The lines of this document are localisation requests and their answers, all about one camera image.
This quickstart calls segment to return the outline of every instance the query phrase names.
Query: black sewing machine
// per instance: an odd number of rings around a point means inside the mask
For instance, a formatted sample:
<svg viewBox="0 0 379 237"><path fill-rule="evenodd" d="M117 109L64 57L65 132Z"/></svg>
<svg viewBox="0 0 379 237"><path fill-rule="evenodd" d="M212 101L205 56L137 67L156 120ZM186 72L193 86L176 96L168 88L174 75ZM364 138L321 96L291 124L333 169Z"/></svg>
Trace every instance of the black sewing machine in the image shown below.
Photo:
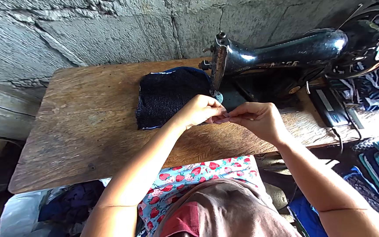
<svg viewBox="0 0 379 237"><path fill-rule="evenodd" d="M315 29L258 48L220 32L203 50L213 53L212 60L199 64L211 69L212 96L223 96L229 111L249 101L273 102L281 113L291 112L299 110L294 93L309 81L356 78L378 69L379 5L360 8L339 29Z"/></svg>

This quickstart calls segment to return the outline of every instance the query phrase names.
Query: wooden tabletop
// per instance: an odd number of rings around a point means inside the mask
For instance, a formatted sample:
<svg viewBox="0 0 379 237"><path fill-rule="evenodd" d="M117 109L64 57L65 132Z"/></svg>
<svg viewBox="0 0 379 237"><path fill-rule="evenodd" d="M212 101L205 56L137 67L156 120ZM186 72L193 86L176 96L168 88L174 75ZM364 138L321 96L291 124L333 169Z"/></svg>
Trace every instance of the wooden tabletop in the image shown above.
<svg viewBox="0 0 379 237"><path fill-rule="evenodd" d="M8 190L52 188L110 177L156 132L138 131L134 111L139 81L150 72L197 67L202 59L76 67L54 73ZM287 129L307 147L338 143L304 89L304 110L282 115ZM379 135L379 112L360 112L364 137ZM344 141L358 137L339 129ZM195 126L183 133L164 167L276 151L236 124Z"/></svg>

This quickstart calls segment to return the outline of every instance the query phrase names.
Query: person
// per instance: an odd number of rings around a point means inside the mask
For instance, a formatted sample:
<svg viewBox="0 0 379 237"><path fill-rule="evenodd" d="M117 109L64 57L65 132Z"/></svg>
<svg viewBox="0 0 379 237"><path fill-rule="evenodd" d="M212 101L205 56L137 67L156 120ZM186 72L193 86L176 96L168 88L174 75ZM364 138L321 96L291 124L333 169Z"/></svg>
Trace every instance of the person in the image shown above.
<svg viewBox="0 0 379 237"><path fill-rule="evenodd" d="M213 166L202 162L162 170L179 170L180 175L176 176L158 173L185 130L204 121L212 123L224 118L244 126L280 151L330 237L379 236L379 214L352 186L291 136L275 105L246 102L227 114L217 100L204 95L190 100L112 178L81 236L134 237L137 215L145 221L149 236L300 236L272 206L260 177L251 172L256 171L255 164L240 160L239 163L247 163L249 167L237 170L240 166L235 161L239 157L235 157L222 160L223 164L214 162ZM249 174L255 174L252 177L246 174L250 169ZM195 179L206 175L210 176L208 180ZM176 182L185 182L185 193L170 194L172 188L180 191Z"/></svg>

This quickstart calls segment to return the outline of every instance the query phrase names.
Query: strawberry print fabric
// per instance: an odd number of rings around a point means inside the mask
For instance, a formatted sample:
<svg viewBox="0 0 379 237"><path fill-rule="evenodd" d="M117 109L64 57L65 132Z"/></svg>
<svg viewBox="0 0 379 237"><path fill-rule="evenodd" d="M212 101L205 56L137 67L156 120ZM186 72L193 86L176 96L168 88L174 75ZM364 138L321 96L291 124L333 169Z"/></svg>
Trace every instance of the strawberry print fabric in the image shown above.
<svg viewBox="0 0 379 237"><path fill-rule="evenodd" d="M234 178L256 187L263 185L252 155L162 169L137 206L148 236L153 235L174 202L197 184L215 178Z"/></svg>

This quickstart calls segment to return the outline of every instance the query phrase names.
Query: sewing machine handwheel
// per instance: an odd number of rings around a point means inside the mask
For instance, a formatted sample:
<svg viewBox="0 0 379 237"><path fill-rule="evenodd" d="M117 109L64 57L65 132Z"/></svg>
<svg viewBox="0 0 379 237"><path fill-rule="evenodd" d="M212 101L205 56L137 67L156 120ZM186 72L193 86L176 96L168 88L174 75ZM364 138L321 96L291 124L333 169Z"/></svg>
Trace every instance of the sewing machine handwheel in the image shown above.
<svg viewBox="0 0 379 237"><path fill-rule="evenodd" d="M356 78L378 69L379 5L355 14L340 30L348 36L348 44L326 76L338 79Z"/></svg>

